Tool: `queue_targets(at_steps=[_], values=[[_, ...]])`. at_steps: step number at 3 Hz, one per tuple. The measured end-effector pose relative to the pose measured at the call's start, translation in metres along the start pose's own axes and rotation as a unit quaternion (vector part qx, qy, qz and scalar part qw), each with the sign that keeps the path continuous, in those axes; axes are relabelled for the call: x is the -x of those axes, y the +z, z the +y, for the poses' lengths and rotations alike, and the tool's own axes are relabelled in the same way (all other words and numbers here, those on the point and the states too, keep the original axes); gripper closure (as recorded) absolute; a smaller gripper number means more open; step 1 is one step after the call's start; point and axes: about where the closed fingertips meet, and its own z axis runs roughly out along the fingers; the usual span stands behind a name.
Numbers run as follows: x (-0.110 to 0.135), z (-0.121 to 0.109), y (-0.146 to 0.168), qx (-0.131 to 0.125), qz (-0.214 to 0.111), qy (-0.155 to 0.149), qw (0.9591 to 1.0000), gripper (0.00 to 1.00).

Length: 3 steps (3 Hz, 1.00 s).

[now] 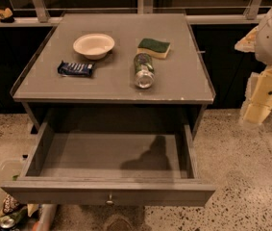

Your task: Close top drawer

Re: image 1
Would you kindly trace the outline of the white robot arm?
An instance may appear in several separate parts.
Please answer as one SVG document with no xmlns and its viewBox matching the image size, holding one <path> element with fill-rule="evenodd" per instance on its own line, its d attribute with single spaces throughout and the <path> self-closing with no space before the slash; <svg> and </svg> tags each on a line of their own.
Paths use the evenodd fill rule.
<svg viewBox="0 0 272 231">
<path fill-rule="evenodd" d="M 261 73 L 251 73 L 240 110 L 244 126 L 260 126 L 272 112 L 272 8 L 258 26 L 235 44 L 235 50 L 254 52 L 256 60 L 266 65 Z"/>
</svg>

